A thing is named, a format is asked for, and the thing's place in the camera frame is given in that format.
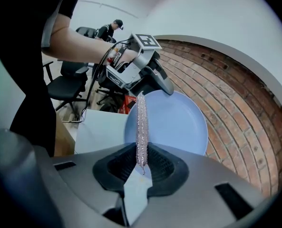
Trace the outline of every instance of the black slot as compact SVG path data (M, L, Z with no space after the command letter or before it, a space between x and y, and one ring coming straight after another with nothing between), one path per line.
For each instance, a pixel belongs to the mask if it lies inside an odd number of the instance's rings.
M60 163L60 164L55 164L54 167L57 171L66 169L66 168L70 168L72 166L75 166L76 164L72 161L68 161L68 162L64 162L64 163Z
M215 188L237 220L246 216L253 210L230 184L220 184L215 186Z

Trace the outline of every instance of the person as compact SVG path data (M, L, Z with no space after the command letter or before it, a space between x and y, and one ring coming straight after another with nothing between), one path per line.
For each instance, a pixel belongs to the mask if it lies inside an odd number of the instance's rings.
M25 94L10 130L45 147L50 156L57 146L56 112L44 81L41 53L64 61L99 63L112 46L69 28L77 1L0 0L0 61ZM126 50L120 61L135 56Z
M120 19L116 19L113 21L113 23L109 24L109 25L103 25L100 29L98 29L95 32L95 39L98 40L103 40L103 41L108 41L109 40L109 36L113 37L113 32L116 29L122 29L123 28L123 21ZM97 69L98 64L94 64L92 67L92 79L94 79L94 73L95 70Z

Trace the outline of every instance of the light blue plate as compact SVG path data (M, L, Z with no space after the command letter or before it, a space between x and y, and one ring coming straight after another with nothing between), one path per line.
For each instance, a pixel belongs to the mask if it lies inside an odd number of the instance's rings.
M187 96L156 90L145 95L149 141L204 155L208 132L199 107ZM136 141L136 104L125 123L125 143Z

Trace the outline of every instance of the black t-shirt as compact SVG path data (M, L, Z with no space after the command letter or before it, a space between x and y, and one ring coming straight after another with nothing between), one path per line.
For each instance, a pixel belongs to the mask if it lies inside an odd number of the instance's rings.
M10 130L54 154L56 114L44 81L41 40L58 8L72 17L78 0L0 0L0 59L26 95Z
M108 36L113 37L113 29L111 28L111 24L102 26L97 34L97 37L104 41L107 41Z

